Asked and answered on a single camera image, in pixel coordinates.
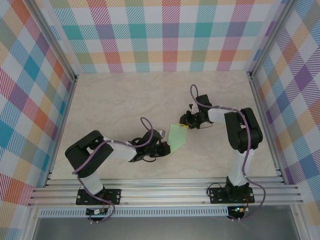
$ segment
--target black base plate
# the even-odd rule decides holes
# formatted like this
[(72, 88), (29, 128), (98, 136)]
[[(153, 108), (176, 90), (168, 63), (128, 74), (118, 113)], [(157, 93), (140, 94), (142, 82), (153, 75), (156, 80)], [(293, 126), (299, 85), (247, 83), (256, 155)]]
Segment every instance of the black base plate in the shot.
[[(248, 198), (248, 203), (253, 204), (255, 202), (255, 196), (250, 196), (253, 194), (252, 188), (248, 187), (248, 192), (244, 194)], [(247, 200), (245, 197), (241, 196), (236, 201), (230, 201), (224, 187), (211, 187), (209, 188), (210, 203), (211, 204), (246, 204)]]
[[(121, 189), (102, 189), (95, 196), (101, 199), (105, 199), (113, 203), (114, 205), (119, 205), (120, 198), (121, 198)], [(103, 205), (104, 202), (91, 197), (86, 192), (86, 190), (79, 189), (75, 204), (76, 205)]]

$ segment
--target marble floor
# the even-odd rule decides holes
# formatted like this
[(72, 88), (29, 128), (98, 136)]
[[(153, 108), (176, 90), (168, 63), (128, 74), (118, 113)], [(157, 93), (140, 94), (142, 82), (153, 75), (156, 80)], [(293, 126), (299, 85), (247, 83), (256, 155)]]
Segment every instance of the marble floor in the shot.
[[(75, 178), (64, 153), (93, 130), (113, 140), (130, 141), (145, 134), (140, 122), (144, 116), (156, 130), (165, 130), (168, 139), (170, 124), (178, 124), (192, 103), (191, 84), (197, 85), (200, 95), (208, 94), (212, 105), (250, 107), (259, 118), (244, 71), (81, 74), (51, 179)], [(227, 131), (215, 123), (211, 128), (188, 130), (184, 146), (153, 163), (108, 159), (98, 174), (101, 179), (226, 177), (232, 165)], [(248, 175), (276, 176), (265, 138)]]

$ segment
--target green cloth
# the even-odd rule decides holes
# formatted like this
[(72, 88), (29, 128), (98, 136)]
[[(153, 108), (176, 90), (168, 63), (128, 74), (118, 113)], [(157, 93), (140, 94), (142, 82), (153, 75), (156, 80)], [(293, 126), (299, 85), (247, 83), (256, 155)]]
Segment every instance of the green cloth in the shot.
[(171, 153), (182, 147), (187, 142), (187, 129), (178, 124), (170, 124), (168, 144)]

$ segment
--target beige surface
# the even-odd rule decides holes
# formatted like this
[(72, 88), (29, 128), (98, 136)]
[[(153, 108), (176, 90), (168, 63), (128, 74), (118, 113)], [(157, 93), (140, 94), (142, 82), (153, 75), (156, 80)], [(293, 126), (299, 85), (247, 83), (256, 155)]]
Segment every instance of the beige surface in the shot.
[[(190, 85), (208, 94), (213, 105), (254, 110), (259, 118), (244, 71), (152, 72), (82, 74), (73, 97), (52, 179), (74, 179), (65, 150), (93, 130), (120, 141), (142, 137), (140, 117), (156, 130), (166, 131), (192, 103)], [(187, 143), (153, 163), (108, 159), (98, 169), (101, 179), (226, 177), (232, 167), (232, 148), (223, 124), (187, 132)], [(275, 176), (266, 139), (252, 161), (249, 176)]]

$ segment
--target black mounting plate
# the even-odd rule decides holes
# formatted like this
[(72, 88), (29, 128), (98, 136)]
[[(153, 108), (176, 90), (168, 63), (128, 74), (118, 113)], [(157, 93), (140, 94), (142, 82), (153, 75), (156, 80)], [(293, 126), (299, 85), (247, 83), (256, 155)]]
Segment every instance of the black mounting plate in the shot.
[[(248, 198), (248, 203), (255, 202), (253, 190), (248, 187), (248, 192), (244, 194)], [(211, 204), (246, 204), (247, 200), (244, 196), (239, 197), (236, 201), (230, 201), (224, 187), (211, 187), (209, 188), (210, 203)]]
[[(95, 196), (101, 199), (105, 199), (113, 203), (114, 205), (119, 205), (120, 199), (121, 199), (121, 189), (102, 189)], [(79, 189), (75, 204), (76, 205), (103, 205), (104, 202), (93, 198), (86, 192), (86, 190)]]

